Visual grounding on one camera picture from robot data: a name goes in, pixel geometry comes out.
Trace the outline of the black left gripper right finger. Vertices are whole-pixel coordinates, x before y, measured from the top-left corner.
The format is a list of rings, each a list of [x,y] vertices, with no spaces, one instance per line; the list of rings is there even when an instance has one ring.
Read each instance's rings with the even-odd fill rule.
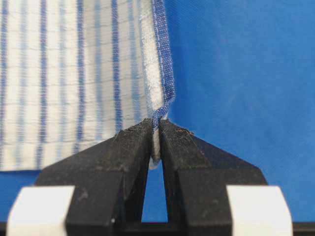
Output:
[[[261,170],[186,129],[160,122],[168,219],[190,236],[290,236],[282,191]]]

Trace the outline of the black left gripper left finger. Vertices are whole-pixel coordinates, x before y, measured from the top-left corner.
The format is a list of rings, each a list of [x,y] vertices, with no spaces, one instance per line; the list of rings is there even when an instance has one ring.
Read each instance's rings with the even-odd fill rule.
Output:
[[[6,223],[9,236],[145,236],[142,209],[152,121],[44,168],[20,190]]]

